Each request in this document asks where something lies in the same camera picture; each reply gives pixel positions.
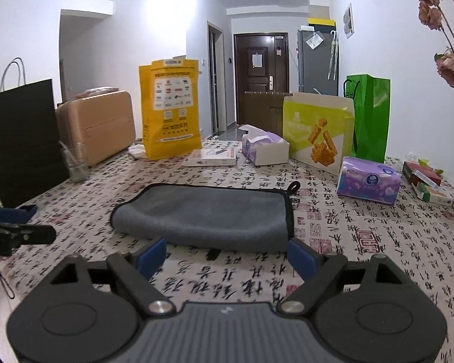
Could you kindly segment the yellow paper bag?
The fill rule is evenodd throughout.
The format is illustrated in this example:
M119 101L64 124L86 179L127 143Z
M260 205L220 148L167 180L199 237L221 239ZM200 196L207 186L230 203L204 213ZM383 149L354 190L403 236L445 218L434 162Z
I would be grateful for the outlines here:
M198 61L159 60L138 71L147 158L156 161L200 149Z

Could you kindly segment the flat white box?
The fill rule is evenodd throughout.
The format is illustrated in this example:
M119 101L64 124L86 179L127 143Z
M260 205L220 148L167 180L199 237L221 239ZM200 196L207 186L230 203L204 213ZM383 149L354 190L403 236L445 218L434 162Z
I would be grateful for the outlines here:
M192 151L182 166L235 166L237 164L237 152L235 149L197 149Z

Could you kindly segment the dark brown entrance door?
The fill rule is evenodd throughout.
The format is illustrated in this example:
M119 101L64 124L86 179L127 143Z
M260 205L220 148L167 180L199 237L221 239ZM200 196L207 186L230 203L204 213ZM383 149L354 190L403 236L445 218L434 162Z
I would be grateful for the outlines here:
M248 124L246 93L289 91L288 34L234 35L237 123Z

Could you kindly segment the rose gold suitcase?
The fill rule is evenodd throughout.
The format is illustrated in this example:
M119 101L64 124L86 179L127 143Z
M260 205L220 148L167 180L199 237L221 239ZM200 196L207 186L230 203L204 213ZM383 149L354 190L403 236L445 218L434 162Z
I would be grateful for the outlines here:
M60 140L83 145L89 166L129 147L136 140L131 96L126 91L80 98L56 110Z

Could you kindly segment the green gift bag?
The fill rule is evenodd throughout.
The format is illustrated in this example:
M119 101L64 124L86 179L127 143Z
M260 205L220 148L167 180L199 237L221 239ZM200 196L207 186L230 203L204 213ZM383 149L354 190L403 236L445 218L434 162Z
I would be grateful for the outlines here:
M385 161L390 124L390 80L348 75L344 96L354 101L353 153L357 158Z

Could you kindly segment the clear drinking glass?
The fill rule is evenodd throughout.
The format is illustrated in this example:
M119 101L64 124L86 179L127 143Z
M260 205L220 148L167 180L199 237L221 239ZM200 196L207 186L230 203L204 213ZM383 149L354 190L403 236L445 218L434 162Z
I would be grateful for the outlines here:
M86 148L83 143L76 142L66 145L60 141L64 164L69 172L69 179L74 183L81 183L88 179L89 166L87 164Z

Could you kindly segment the purple tissue pack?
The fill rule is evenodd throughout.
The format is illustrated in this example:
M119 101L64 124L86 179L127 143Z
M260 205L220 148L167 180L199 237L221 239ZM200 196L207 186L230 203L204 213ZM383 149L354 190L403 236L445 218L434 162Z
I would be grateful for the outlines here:
M401 182L400 173L388 165L346 156L336 192L340 196L394 206Z

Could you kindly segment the yellow black box on fridge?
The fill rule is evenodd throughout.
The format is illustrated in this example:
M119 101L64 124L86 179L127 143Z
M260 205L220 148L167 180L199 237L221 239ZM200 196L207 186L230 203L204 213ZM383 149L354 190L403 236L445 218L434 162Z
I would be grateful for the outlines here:
M322 33L330 33L332 30L336 30L336 23L331 19L308 18L308 25Z

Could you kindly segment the purple and grey towel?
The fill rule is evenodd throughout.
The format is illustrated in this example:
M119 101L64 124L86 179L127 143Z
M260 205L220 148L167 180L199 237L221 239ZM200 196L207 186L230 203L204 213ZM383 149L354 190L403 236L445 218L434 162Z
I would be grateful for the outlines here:
M294 237L291 197L300 189L152 184L114 208L111 227L135 238L236 252L283 252Z

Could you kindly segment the small red green box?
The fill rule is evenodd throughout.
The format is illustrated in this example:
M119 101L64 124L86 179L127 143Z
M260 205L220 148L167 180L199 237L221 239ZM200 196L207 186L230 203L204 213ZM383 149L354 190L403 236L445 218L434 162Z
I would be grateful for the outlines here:
M452 194L441 186L442 179L430 167L404 162L402 172L420 200L446 207L453 205Z

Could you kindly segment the calligraphy print tablecloth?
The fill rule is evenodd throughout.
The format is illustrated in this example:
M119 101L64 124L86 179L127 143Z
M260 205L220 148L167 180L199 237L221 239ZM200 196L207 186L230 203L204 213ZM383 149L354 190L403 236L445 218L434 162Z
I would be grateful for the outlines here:
M418 200L404 180L393 207L338 197L337 177L290 161L255 167L240 152L240 142L206 141L205 148L238 149L235 167L186 167L186 156L155 162L123 152L94 168L83 184L65 182L33 199L32 223L51 224L57 239L50 246L22 246L0 259L0 270L18 300L54 265L71 253L101 260L144 244L118 234L110 213L147 185L168 183L236 188L283 188L301 183L292 199L294 235L317 252L338 252L348 260L390 257L444 313L448 332L436 362L454 362L454 210ZM163 267L152 283L172 298L205 302L280 302L302 283L285 254L220 252L168 246Z

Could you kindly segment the grey refrigerator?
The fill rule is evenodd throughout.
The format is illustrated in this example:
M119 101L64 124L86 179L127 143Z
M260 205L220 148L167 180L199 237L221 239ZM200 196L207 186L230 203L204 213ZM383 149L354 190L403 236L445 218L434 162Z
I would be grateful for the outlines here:
M339 94L337 33L331 25L298 31L298 91Z

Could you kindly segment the wall picture frame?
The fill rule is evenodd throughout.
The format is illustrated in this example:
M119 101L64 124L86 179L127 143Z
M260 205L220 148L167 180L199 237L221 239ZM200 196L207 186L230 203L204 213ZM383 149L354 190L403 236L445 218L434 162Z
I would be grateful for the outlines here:
M344 33L346 38L350 38L354 34L354 15L353 15L353 7L350 3L346 10L344 11L343 15L343 25L344 25Z

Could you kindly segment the black paper shopping bag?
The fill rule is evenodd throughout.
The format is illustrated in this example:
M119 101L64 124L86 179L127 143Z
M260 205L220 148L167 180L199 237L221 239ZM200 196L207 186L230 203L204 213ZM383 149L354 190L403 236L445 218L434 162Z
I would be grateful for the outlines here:
M23 59L18 86L0 86L0 200L3 207L19 207L69 179L61 154L51 80L26 81Z

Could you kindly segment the open white tissue box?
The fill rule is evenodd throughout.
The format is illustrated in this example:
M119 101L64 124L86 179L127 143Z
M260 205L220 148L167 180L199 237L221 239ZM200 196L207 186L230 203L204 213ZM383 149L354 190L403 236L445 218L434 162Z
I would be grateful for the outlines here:
M274 134L255 126L244 125L242 154L255 166L280 165L288 163L289 143Z

